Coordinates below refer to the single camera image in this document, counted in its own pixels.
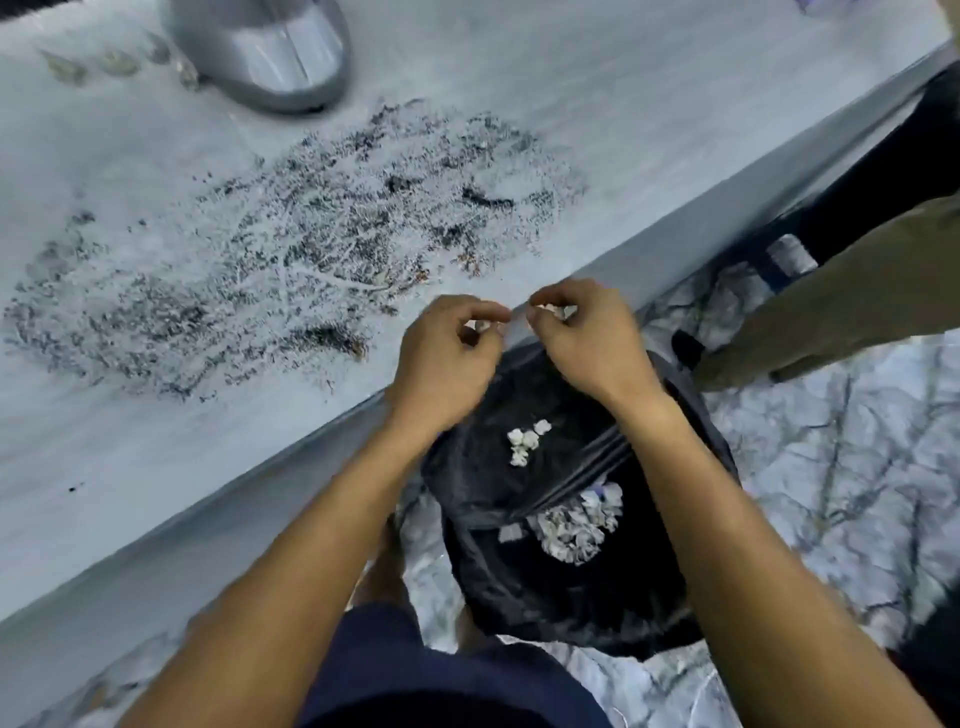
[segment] black plastic bag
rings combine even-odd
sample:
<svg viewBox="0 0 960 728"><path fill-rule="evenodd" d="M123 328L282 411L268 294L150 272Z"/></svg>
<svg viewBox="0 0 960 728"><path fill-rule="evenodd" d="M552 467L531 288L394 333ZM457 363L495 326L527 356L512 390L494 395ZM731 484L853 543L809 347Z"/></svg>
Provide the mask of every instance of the black plastic bag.
<svg viewBox="0 0 960 728"><path fill-rule="evenodd" d="M650 353L664 389L737 477L730 449L683 372ZM507 432L545 419L526 468L510 465ZM598 476L623 489L623 516L581 566L546 554L525 519L560 505ZM564 642L640 660L701 639L666 530L626 438L598 402L571 387L535 342L504 355L487 395L427 453L422 474L444 513L453 574L487 634ZM503 525L524 538L499 543Z"/></svg>

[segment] navy blue shorts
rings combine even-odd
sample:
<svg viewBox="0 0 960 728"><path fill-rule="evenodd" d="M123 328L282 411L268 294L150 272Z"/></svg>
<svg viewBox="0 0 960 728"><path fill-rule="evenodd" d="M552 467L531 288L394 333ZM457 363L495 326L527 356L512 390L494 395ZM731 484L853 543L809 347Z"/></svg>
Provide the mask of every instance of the navy blue shorts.
<svg viewBox="0 0 960 728"><path fill-rule="evenodd" d="M539 647L495 643L470 655L438 652L423 646L410 615L384 603L364 604L340 620L298 726L371 697L415 691L496 700L556 728L610 728L587 689Z"/></svg>

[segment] tiled floor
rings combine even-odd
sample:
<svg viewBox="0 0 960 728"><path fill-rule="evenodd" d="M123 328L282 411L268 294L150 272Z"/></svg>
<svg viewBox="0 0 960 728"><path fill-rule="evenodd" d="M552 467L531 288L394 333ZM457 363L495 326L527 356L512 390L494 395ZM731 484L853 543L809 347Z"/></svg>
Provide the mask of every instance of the tiled floor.
<svg viewBox="0 0 960 728"><path fill-rule="evenodd" d="M724 343L769 291L748 269L700 274L650 307L660 351L677 327ZM960 331L865 352L802 379L758 381L709 398L744 487L852 615L891 645L932 611L960 572ZM404 524L407 582L423 634L453 648L462 597L422 497ZM181 629L141 645L30 725L112 726L177 648ZM739 725L703 643L640 664L545 645L613 725Z"/></svg>

